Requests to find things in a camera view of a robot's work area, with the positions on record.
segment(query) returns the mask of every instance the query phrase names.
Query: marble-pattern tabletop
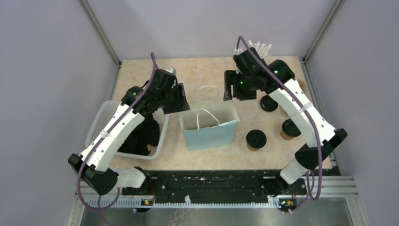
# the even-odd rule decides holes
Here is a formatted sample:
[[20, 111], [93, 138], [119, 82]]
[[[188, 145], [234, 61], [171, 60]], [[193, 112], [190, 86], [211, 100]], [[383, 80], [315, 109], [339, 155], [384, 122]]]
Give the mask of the marble-pattern tabletop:
[[[276, 59], [285, 61], [295, 76], [304, 82], [304, 74], [298, 56], [272, 56], [266, 60], [271, 63]], [[196, 101], [196, 94], [201, 86], [213, 85], [219, 88], [220, 97], [224, 93], [224, 71], [235, 70], [232, 57], [221, 58], [181, 58], [157, 59], [159, 68], [174, 67], [179, 83], [184, 84], [187, 101]], [[150, 78], [152, 62], [145, 60], [124, 60], [115, 89], [114, 100], [121, 100], [132, 86], [142, 86]], [[309, 91], [305, 94], [311, 99]], [[145, 170], [263, 170], [282, 169], [294, 153], [304, 145], [302, 136], [290, 141], [280, 136], [281, 125], [288, 119], [278, 107], [274, 112], [265, 112], [259, 101], [264, 93], [258, 92], [257, 100], [234, 100], [240, 122], [237, 124], [233, 142], [229, 146], [188, 151], [180, 130], [178, 113], [169, 117], [168, 130], [159, 155], [153, 160], [114, 156], [111, 165], [121, 168], [139, 166]], [[205, 88], [199, 92], [198, 101], [211, 100], [217, 96], [214, 88]], [[267, 136], [266, 145], [256, 152], [248, 150], [246, 135], [252, 129], [260, 129]], [[331, 168], [327, 158], [324, 169]]]

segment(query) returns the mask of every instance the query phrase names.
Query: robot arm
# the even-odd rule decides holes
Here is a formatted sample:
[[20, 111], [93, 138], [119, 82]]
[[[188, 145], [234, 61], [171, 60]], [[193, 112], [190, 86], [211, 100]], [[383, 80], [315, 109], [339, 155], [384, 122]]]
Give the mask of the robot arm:
[[[260, 59], [256, 50], [254, 48], [250, 49]], [[287, 91], [282, 89], [263, 70], [250, 55], [249, 50], [233, 58], [239, 72], [225, 72], [224, 100], [231, 100], [233, 97], [236, 97], [238, 100], [256, 99], [256, 91], [258, 89], [264, 91], [287, 112], [305, 138], [306, 144], [295, 153], [295, 158], [276, 177], [276, 181], [279, 183], [277, 187], [287, 187], [296, 182], [307, 171], [315, 169], [319, 164], [316, 136], [309, 119], [304, 113], [305, 109], [313, 118], [319, 132], [323, 160], [347, 137], [346, 131], [344, 129], [335, 129], [320, 115], [301, 90], [294, 73], [285, 62], [276, 60], [266, 65], [265, 61], [260, 59], [294, 93], [304, 105], [304, 109], [301, 109]]]
[[146, 179], [146, 172], [140, 168], [133, 169], [110, 169], [109, 164], [112, 157], [121, 147], [129, 134], [158, 108], [162, 108], [164, 114], [189, 110], [184, 93], [183, 84], [177, 83], [176, 71], [174, 68], [168, 70], [158, 69], [155, 71], [154, 79], [147, 92], [130, 112], [107, 133], [108, 129], [121, 117], [121, 115], [143, 92], [140, 87], [130, 88], [122, 98], [121, 104], [111, 121], [105, 126], [94, 142], [79, 155], [72, 154], [68, 162], [79, 171], [83, 161], [101, 138], [104, 140], [96, 148], [95, 152], [87, 160], [84, 166], [82, 179], [92, 187], [99, 195], [107, 194], [117, 187], [140, 188]]

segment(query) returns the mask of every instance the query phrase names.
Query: white wall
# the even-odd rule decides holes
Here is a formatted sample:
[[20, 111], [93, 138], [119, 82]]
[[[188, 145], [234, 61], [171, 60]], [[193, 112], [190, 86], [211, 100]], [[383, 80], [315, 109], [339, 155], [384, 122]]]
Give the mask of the white wall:
[[371, 225], [398, 225], [399, 1], [346, 1], [310, 61]]
[[0, 225], [65, 225], [115, 72], [77, 0], [0, 1]]
[[120, 59], [227, 57], [237, 38], [304, 56], [334, 0], [89, 0]]

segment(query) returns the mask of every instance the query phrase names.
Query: shopping bag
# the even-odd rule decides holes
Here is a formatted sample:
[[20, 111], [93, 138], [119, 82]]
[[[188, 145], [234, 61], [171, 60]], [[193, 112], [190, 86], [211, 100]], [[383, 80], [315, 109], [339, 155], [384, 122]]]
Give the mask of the shopping bag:
[[230, 145], [239, 118], [232, 101], [217, 98], [191, 103], [179, 114], [180, 128], [189, 151]]

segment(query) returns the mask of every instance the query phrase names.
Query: metal frame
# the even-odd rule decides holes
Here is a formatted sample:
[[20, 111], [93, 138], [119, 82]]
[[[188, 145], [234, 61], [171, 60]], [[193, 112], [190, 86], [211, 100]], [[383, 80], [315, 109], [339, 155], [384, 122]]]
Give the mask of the metal frame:
[[[110, 99], [113, 98], [116, 82], [119, 77], [120, 69], [121, 69], [121, 61], [118, 59], [112, 45], [110, 44], [108, 38], [106, 37], [100, 23], [98, 22], [93, 10], [88, 4], [87, 0], [78, 0], [84, 9], [85, 13], [88, 16], [89, 21], [91, 22], [94, 30], [96, 31], [99, 39], [101, 40], [104, 48], [107, 53], [111, 56], [114, 63], [117, 65], [117, 73], [115, 76], [115, 81], [112, 87], [112, 91], [110, 94]], [[314, 82], [312, 79], [312, 75], [308, 68], [308, 61], [311, 58], [314, 50], [317, 48], [319, 42], [321, 41], [323, 35], [325, 34], [328, 26], [330, 25], [332, 19], [336, 15], [336, 12], [341, 7], [344, 0], [336, 0], [333, 7], [331, 8], [329, 14], [327, 15], [323, 25], [321, 26], [319, 32], [317, 33], [315, 39], [313, 40], [309, 50], [307, 51], [305, 57], [300, 59], [302, 68], [305, 74], [305, 79], [307, 81], [309, 91], [311, 93], [314, 105], [319, 110], [321, 114], [324, 115], [324, 110], [321, 105], [321, 101], [317, 94], [316, 89], [314, 88]], [[330, 160], [332, 162], [333, 168], [338, 168], [339, 172], [342, 175], [342, 172], [339, 169], [339, 157], [334, 153], [330, 155]], [[317, 181], [318, 177], [315, 177], [315, 188], [317, 189]], [[87, 185], [82, 184], [82, 194], [85, 200], [92, 206], [97, 205], [98, 195]], [[105, 195], [102, 200], [102, 205], [107, 205], [107, 203], [112, 202], [116, 195], [116, 189], [112, 190], [110, 193]], [[303, 198], [304, 195], [297, 195], [298, 198]], [[345, 198], [347, 202], [347, 206], [352, 218], [352, 222], [354, 226], [367, 226], [368, 220], [359, 198], [359, 194], [356, 188], [356, 184], [351, 176], [324, 176], [323, 177], [323, 189], [321, 198]], [[142, 205], [142, 199], [151, 199], [151, 195], [141, 195], [141, 196], [130, 196], [130, 197], [121, 197], [117, 202], [117, 205], [114, 207], [118, 208], [149, 208], [149, 206]], [[267, 203], [242, 203], [242, 204], [227, 204], [227, 203], [218, 203], [218, 204], [197, 204], [191, 203], [189, 198], [185, 199], [184, 203], [155, 203], [151, 208], [276, 208], [279, 207], [279, 199], [289, 198], [287, 195], [280, 195], [276, 198], [270, 197], [268, 198]], [[70, 213], [70, 218], [68, 221], [68, 226], [79, 226], [83, 219], [85, 207], [79, 201], [78, 197], [74, 197], [72, 210]]]

